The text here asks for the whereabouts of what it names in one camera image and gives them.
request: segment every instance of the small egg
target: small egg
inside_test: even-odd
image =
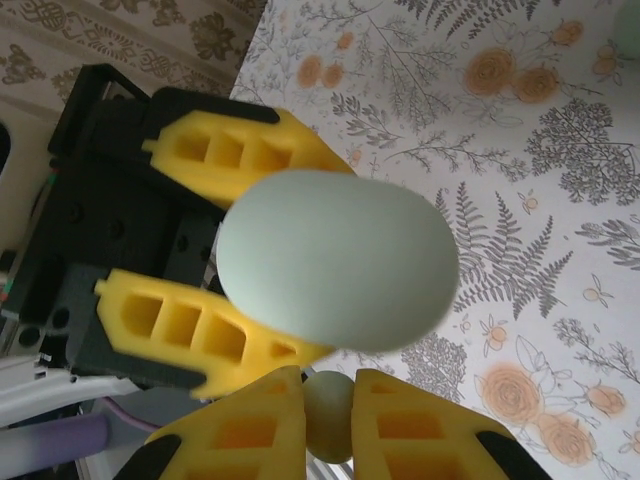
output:
[[[354,175],[288,170],[229,209],[216,247],[229,301],[308,342],[381,352],[433,330],[458,284],[453,234],[422,196]]]
[[[307,417],[307,450],[331,464],[348,461],[351,449],[351,408],[355,384],[340,372],[311,375],[302,384]]]

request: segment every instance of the screw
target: screw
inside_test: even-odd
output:
[[[69,209],[69,223],[80,223],[84,217],[82,205],[74,202]]]
[[[117,240],[124,234],[124,224],[120,220],[112,220],[107,226],[107,233],[113,240]]]
[[[187,239],[187,237],[182,235],[178,239],[178,242],[176,243],[176,247],[177,247],[179,252],[185,252],[187,250],[187,248],[189,247],[189,240]]]

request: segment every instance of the cable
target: cable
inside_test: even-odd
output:
[[[104,401],[104,404],[107,406],[107,408],[109,408],[109,410],[111,410],[116,417],[118,417],[123,422],[131,425],[132,427],[144,430],[145,432],[155,432],[159,428],[162,428],[160,425],[156,425],[155,423],[147,422],[140,418],[134,417],[124,408],[118,405],[118,403],[111,397],[104,397],[102,400]]]

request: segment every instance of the damask wallpaper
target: damask wallpaper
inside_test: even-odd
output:
[[[56,119],[80,67],[228,95],[263,0],[0,0],[0,98]]]
[[[315,368],[490,415],[559,479],[640,479],[640,65],[612,40],[621,4],[271,0],[232,94],[422,194],[458,243],[437,331]]]

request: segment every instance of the white surface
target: white surface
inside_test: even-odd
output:
[[[36,365],[37,358],[0,359],[0,428],[96,397],[125,395],[138,388],[129,380],[84,377]]]
[[[229,300],[307,341],[390,351],[434,329],[458,283],[442,214],[402,187],[285,171],[225,216],[216,250]]]
[[[17,249],[31,208],[49,175],[47,144],[55,125],[0,101],[0,122],[11,137],[11,151],[0,173],[0,253]]]

